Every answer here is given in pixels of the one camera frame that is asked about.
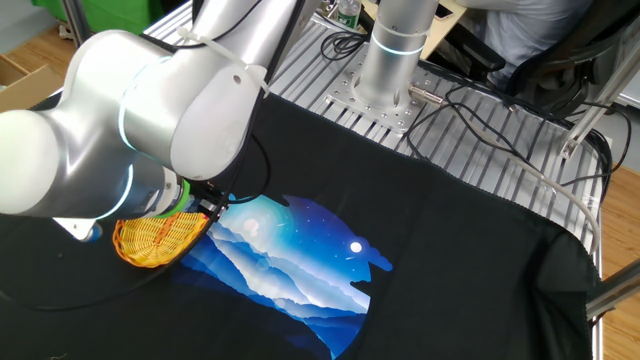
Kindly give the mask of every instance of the moon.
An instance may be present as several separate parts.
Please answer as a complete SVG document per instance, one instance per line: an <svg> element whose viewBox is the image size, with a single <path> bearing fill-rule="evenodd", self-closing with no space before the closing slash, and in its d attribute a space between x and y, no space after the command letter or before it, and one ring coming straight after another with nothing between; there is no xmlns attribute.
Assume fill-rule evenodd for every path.
<svg viewBox="0 0 640 360"><path fill-rule="evenodd" d="M354 253L359 253L360 251L362 251L362 244L360 244L357 241L352 242L349 247L351 248L351 251L353 251Z"/></svg>
<svg viewBox="0 0 640 360"><path fill-rule="evenodd" d="M260 227L260 223L256 219L248 219L244 222L245 231L249 232L252 237L258 236L258 228Z"/></svg>

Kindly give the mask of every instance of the person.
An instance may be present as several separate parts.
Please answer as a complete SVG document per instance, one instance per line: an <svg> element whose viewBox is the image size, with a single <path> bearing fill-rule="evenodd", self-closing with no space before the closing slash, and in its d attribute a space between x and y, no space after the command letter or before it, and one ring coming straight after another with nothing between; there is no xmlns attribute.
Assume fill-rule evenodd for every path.
<svg viewBox="0 0 640 360"><path fill-rule="evenodd" d="M565 37L591 5L592 0L455 0L475 11L470 29L506 60L500 71L488 75L498 89L505 89L516 68ZM463 71L471 62L444 46L438 52Z"/></svg>

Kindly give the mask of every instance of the black cloth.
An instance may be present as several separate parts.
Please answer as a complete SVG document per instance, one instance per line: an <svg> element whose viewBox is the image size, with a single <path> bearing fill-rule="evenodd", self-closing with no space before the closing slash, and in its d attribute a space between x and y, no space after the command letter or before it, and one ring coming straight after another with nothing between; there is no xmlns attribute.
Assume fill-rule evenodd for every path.
<svg viewBox="0 0 640 360"><path fill-rule="evenodd" d="M313 200L393 265L370 265L371 282L353 284L371 304L339 360L591 358L585 294L599 280L562 227L273 95L254 134L272 165L266 196ZM260 188L264 167L249 144L237 196ZM102 226L102 239L81 244L50 219L1 216L0 288L65 305L155 271L120 260L113 223ZM0 302L0 359L331 359L322 342L292 343L313 336L304 323L184 268L193 281L174 281L176 271L85 310Z"/></svg>

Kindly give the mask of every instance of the grey shirt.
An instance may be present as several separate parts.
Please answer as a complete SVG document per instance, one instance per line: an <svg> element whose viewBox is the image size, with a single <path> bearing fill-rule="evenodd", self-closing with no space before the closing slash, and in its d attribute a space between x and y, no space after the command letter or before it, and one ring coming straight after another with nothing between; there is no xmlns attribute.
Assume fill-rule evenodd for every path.
<svg viewBox="0 0 640 360"><path fill-rule="evenodd" d="M505 88L515 69L551 47L580 20L591 0L455 0L470 9L487 11L486 24L476 26L484 40L506 61L489 80Z"/></svg>

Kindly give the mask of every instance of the green object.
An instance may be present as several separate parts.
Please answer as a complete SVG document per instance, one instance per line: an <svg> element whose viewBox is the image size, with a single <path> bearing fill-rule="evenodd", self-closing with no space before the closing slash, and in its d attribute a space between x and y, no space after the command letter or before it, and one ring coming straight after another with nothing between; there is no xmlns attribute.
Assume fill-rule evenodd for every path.
<svg viewBox="0 0 640 360"><path fill-rule="evenodd" d="M190 191L191 191L191 184L189 184L185 180L182 180L182 197L180 198L180 201L178 201L178 204L173 209L169 210L169 212L166 212L162 215L158 215L155 218L166 219L182 211L182 209L184 209L184 206L187 204L187 201L189 201Z"/></svg>
<svg viewBox="0 0 640 360"><path fill-rule="evenodd" d="M31 0L67 21L60 0ZM163 15L160 0L82 0L89 27L94 32L121 29L140 34Z"/></svg>
<svg viewBox="0 0 640 360"><path fill-rule="evenodd" d="M358 17L360 17L360 15L345 15L343 13L341 13L340 11L338 11L338 22L348 26L352 29L355 29L358 27Z"/></svg>

